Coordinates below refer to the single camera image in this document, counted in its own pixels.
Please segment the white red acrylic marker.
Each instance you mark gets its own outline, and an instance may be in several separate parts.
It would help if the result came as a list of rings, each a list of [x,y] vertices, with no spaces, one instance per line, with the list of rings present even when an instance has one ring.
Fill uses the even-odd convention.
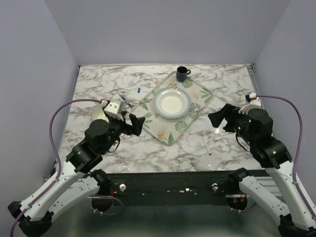
[[[204,136],[202,136],[202,140],[203,140],[203,143],[204,143],[204,145],[205,145],[205,148],[206,148],[206,150],[207,150],[208,155],[211,156],[212,153],[211,153],[211,151],[210,151],[210,149],[209,149],[209,147],[208,147],[208,143],[207,143],[207,141],[206,141],[206,139],[205,139]]]

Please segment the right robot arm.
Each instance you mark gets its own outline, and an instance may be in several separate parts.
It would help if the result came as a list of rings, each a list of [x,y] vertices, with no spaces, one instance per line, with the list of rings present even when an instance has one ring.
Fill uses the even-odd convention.
[[[287,147],[272,136],[273,120],[268,112],[252,108],[241,113],[239,107],[226,104],[208,118],[213,127],[219,127],[226,120],[224,130],[235,133],[250,146],[250,153],[272,178],[283,200],[271,194],[245,168],[229,174],[228,190],[249,195],[272,217],[281,236],[314,237],[316,219],[308,208],[316,207],[310,199],[302,198],[295,187],[298,178],[292,172],[292,157]]]

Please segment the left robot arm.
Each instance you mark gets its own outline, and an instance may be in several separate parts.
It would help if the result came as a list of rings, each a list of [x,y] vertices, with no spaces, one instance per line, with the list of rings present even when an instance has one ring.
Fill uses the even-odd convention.
[[[8,210],[28,237],[40,237],[49,230],[53,219],[69,204],[95,194],[111,196],[111,179],[95,166],[102,161],[120,135],[139,136],[144,117],[129,116],[125,119],[94,120],[84,132],[84,139],[73,147],[65,162],[58,163],[58,170],[34,194],[24,201],[13,201]]]

